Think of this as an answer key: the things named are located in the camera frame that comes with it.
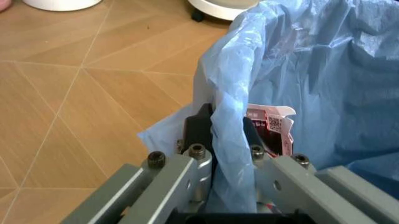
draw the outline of blue plastic bag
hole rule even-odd
[[[140,137],[171,155],[184,119],[209,102],[219,162],[210,201],[228,211],[256,211],[248,102],[294,108],[294,152],[317,169],[345,165],[399,198],[399,3],[260,2],[200,59],[192,105]]]

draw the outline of floor tile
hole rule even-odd
[[[112,53],[88,67],[143,70],[189,48],[215,34],[226,32],[226,26],[188,21],[163,33],[152,36],[132,47]]]
[[[0,157],[0,188],[15,188],[16,183],[11,176],[7,166]]]
[[[81,71],[60,116],[107,175],[124,163],[141,164],[147,151],[131,117]]]
[[[184,106],[192,102],[193,76],[164,73],[145,74],[180,105]]]
[[[0,189],[0,223],[3,221],[11,202],[13,201],[16,189],[4,188]]]
[[[187,0],[133,0],[151,13],[177,15],[191,19],[194,7]]]
[[[222,35],[215,35],[155,64],[146,71],[194,75],[199,58],[221,37]]]
[[[87,71],[143,128],[181,107],[143,73],[97,69]]]
[[[109,2],[59,13],[14,1],[10,9],[0,14],[0,59],[80,65]]]
[[[18,66],[53,111],[58,111],[78,69],[32,63],[19,63]]]
[[[24,187],[95,188],[105,180],[91,156],[57,118]]]
[[[187,22],[187,20],[174,15],[138,14],[135,16],[132,13],[130,15],[131,22],[124,22],[121,25],[119,23],[118,25],[112,24],[116,20],[113,17],[120,16],[119,14],[108,16],[104,28],[101,29],[87,56],[86,64]]]
[[[0,156],[20,184],[54,113],[13,63],[0,63]]]
[[[5,223],[60,223],[93,191],[93,189],[21,189]]]

